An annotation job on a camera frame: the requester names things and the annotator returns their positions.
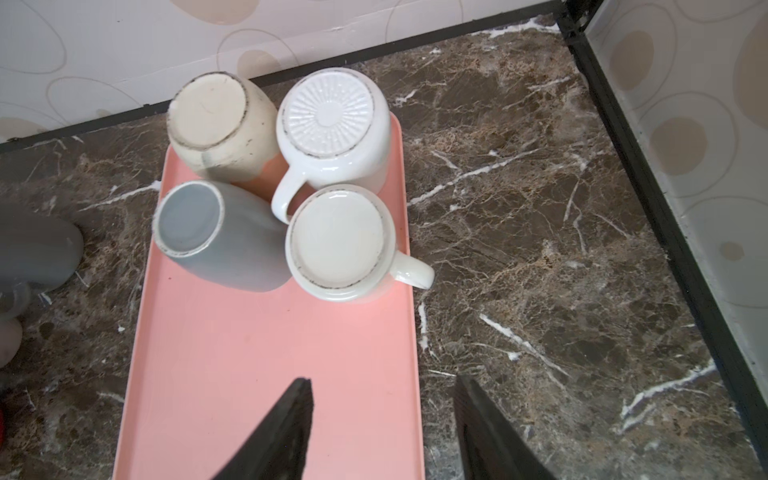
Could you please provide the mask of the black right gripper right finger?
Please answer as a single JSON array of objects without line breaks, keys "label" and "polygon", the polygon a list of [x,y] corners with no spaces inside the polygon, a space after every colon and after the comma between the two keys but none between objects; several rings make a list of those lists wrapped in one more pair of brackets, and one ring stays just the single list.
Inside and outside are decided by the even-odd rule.
[{"label": "black right gripper right finger", "polygon": [[555,478],[472,377],[456,378],[453,405],[466,479]]}]

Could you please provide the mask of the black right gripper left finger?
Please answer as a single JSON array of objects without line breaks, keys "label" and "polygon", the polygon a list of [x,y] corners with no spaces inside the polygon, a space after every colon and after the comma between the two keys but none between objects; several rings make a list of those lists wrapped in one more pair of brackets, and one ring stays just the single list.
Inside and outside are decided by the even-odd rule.
[{"label": "black right gripper left finger", "polygon": [[311,380],[296,378],[214,479],[301,479],[313,409]]}]

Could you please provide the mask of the white ceramic mug front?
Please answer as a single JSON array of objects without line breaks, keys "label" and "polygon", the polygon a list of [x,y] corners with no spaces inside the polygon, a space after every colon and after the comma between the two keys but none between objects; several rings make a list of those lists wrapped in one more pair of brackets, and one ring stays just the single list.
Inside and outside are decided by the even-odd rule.
[{"label": "white ceramic mug front", "polygon": [[288,224],[285,253],[298,285],[333,303],[366,303],[400,282],[432,287],[433,268],[400,250],[385,203],[351,184],[323,188],[297,209]]}]

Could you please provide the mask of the light grey ceramic mug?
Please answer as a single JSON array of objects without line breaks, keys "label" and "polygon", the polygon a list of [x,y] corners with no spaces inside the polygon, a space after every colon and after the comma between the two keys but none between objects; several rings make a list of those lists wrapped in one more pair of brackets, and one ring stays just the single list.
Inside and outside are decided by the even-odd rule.
[{"label": "light grey ceramic mug", "polygon": [[193,180],[174,187],[159,203],[152,233],[166,257],[218,285],[264,293],[291,278],[287,225],[265,200],[231,184]]}]

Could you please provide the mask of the white ceramic mug back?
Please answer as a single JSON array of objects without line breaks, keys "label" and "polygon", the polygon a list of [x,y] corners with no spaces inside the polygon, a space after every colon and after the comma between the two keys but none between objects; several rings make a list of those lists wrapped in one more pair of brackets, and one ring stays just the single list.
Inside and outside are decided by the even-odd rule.
[{"label": "white ceramic mug back", "polygon": [[285,224],[305,185],[353,184],[378,193],[386,183],[390,110],[380,88],[355,70],[327,68],[296,83],[278,109],[276,134],[288,170],[271,209]]}]

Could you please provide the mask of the dark grey ceramic mug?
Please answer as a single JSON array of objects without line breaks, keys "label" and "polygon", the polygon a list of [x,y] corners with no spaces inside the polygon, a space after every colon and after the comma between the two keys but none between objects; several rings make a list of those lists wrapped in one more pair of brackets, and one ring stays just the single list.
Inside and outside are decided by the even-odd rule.
[{"label": "dark grey ceramic mug", "polygon": [[22,314],[36,294],[75,273],[84,239],[72,223],[18,205],[1,206],[1,319]]}]

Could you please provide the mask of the pinkish white ceramic mug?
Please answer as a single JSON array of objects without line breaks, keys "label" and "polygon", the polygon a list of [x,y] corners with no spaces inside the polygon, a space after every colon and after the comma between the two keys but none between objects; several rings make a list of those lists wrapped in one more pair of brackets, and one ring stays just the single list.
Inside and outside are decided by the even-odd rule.
[{"label": "pinkish white ceramic mug", "polygon": [[0,324],[0,368],[8,365],[18,353],[23,338],[23,327],[18,319],[2,320]]}]

